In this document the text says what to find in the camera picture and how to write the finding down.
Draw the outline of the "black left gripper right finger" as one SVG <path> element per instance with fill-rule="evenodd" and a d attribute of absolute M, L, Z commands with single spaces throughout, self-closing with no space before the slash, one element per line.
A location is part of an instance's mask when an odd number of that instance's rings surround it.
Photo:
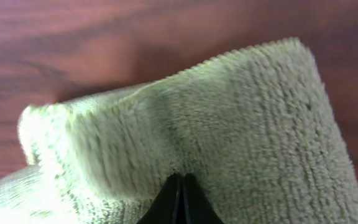
<path fill-rule="evenodd" d="M 193 174 L 183 179 L 183 212 L 186 224 L 223 224 Z"/>

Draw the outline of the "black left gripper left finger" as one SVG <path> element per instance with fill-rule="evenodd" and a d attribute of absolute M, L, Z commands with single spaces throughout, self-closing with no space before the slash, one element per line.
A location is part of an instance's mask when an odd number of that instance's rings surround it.
<path fill-rule="evenodd" d="M 173 174 L 164 183 L 151 207 L 137 224 L 176 224 L 181 197 L 181 175 Z"/>

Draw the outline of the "light green microfiber cloth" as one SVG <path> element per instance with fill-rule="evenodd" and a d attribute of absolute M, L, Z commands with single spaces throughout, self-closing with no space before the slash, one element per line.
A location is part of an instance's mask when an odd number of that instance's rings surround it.
<path fill-rule="evenodd" d="M 45 106 L 0 223 L 136 223 L 191 174 L 224 223 L 358 223 L 358 181 L 310 50 L 283 39 L 156 82 Z"/>

